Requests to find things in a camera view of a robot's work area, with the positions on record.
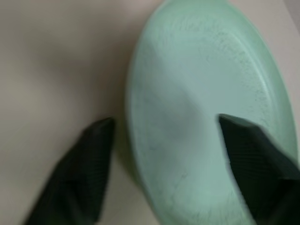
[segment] mint green bowl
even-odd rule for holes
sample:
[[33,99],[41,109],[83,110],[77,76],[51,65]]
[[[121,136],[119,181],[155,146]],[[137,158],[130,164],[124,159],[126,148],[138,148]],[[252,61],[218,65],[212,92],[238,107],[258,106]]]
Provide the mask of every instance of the mint green bowl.
[[129,73],[127,119],[141,186],[163,225],[250,225],[216,116],[260,124],[297,161],[280,72],[224,0],[172,0],[149,19]]

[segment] beige surface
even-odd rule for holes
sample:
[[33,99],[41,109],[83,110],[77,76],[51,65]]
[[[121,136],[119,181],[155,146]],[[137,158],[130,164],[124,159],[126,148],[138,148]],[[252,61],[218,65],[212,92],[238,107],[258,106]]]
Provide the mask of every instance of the beige surface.
[[[124,77],[160,0],[0,2],[0,224],[20,224],[78,133],[122,117]],[[284,76],[300,123],[300,35],[283,0],[231,0],[256,25]],[[118,131],[117,148],[124,147]],[[157,225],[116,161],[101,225]]]

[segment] white table surface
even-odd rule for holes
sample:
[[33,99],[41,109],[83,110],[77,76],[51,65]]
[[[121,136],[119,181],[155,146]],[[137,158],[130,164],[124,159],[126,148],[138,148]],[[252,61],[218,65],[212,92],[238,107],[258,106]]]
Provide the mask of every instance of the white table surface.
[[[53,166],[85,126],[106,115],[122,117],[130,55],[160,1],[1,1],[1,225],[21,224]],[[274,55],[299,128],[300,34],[289,11],[283,0],[230,1]],[[119,127],[116,150],[127,147]],[[99,224],[158,224],[115,156]]]

